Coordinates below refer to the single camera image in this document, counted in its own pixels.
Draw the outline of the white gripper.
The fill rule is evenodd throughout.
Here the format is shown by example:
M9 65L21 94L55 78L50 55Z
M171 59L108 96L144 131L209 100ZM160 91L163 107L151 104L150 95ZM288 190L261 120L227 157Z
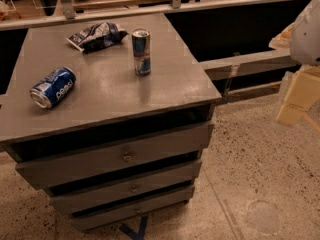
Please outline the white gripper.
M289 49L293 60L302 65L285 77L285 89L276 121L296 124L320 99L320 0L311 0L291 23L269 42L272 49Z

